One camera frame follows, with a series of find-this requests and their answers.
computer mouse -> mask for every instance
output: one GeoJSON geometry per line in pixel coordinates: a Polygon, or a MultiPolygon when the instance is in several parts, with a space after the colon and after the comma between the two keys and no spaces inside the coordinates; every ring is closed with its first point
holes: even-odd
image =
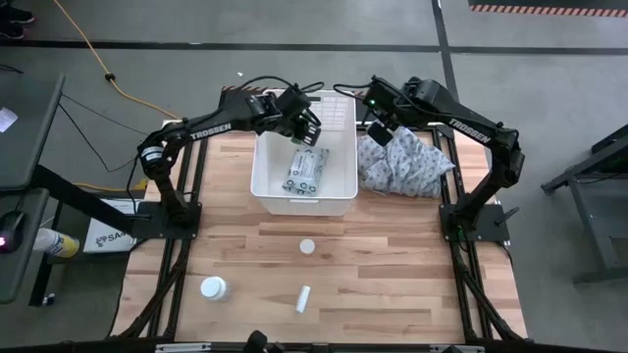
{"type": "Polygon", "coordinates": [[[12,253],[22,245],[24,212],[11,211],[0,217],[0,252],[12,253]]]}

white plastic bin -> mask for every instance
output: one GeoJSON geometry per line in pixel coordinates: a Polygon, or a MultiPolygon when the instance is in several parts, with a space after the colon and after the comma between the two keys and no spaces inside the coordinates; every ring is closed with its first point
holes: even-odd
{"type": "MultiPolygon", "coordinates": [[[[278,96],[283,92],[272,91],[278,96]]],[[[316,147],[330,149],[316,196],[298,196],[282,188],[297,146],[272,132],[255,142],[251,192],[273,215],[342,216],[357,195],[355,100],[334,91],[308,95],[321,98],[310,108],[322,123],[316,147]]]]}

wooden tabletop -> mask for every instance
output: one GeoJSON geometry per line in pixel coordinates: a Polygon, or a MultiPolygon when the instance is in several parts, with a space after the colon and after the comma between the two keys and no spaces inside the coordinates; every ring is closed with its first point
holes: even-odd
{"type": "MultiPolygon", "coordinates": [[[[431,134],[419,135],[432,144],[431,134]]],[[[488,171],[485,151],[461,134],[455,140],[465,188],[471,190],[488,171]]],[[[254,143],[254,135],[243,132],[210,139],[201,231],[190,252],[177,341],[242,342],[255,329],[283,342],[464,341],[449,248],[440,231],[440,199],[360,190],[344,217],[273,216],[250,193],[254,143]],[[304,238],[316,243],[311,256],[299,251],[304,238]],[[230,284],[229,301],[202,297],[200,283],[209,276],[230,284]],[[294,307],[304,284],[312,289],[307,309],[298,314],[294,307]]],[[[189,170],[191,184],[193,163],[189,170]]],[[[455,202],[454,190],[451,195],[455,202]]],[[[147,198],[159,198],[154,185],[147,198]]],[[[153,294],[163,247],[163,240],[150,240],[131,254],[114,334],[153,294]]],[[[487,295],[525,336],[503,249],[492,243],[477,248],[487,295]]],[[[160,330],[169,305],[170,294],[160,330]]],[[[480,332],[475,301],[470,305],[480,332]]]]}

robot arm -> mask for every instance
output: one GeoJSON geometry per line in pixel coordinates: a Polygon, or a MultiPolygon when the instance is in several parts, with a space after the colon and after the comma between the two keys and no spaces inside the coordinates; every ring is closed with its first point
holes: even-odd
{"type": "Polygon", "coordinates": [[[161,203],[171,223],[189,222],[188,207],[183,195],[173,188],[170,171],[179,152],[188,143],[232,130],[266,131],[290,137],[292,142],[313,146],[321,132],[320,121],[309,110],[307,95],[290,86],[279,97],[273,93],[245,98],[248,114],[234,115],[229,107],[194,119],[170,123],[149,134],[137,147],[140,163],[147,177],[154,180],[161,194],[161,203]]]}
{"type": "Polygon", "coordinates": [[[391,130],[398,126],[422,128],[428,123],[443,123],[491,150],[491,170],[470,194],[458,201],[450,218],[465,231],[475,229],[480,209],[500,188],[519,180],[525,158],[518,143],[519,132],[459,104],[439,83],[413,77],[399,90],[373,76],[363,102],[384,124],[369,128],[369,135],[381,145],[393,138],[391,130]]]}

white paper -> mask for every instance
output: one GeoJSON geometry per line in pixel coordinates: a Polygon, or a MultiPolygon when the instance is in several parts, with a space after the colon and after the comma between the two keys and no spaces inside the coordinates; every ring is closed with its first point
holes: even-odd
{"type": "MultiPolygon", "coordinates": [[[[102,201],[124,214],[134,214],[133,203],[129,199],[102,199],[102,201]]],[[[113,227],[109,227],[100,221],[91,219],[83,252],[96,253],[129,251],[134,244],[135,238],[130,235],[113,227]]]]}
{"type": "Polygon", "coordinates": [[[0,109],[0,132],[6,131],[17,119],[18,116],[8,108],[0,109]]]}

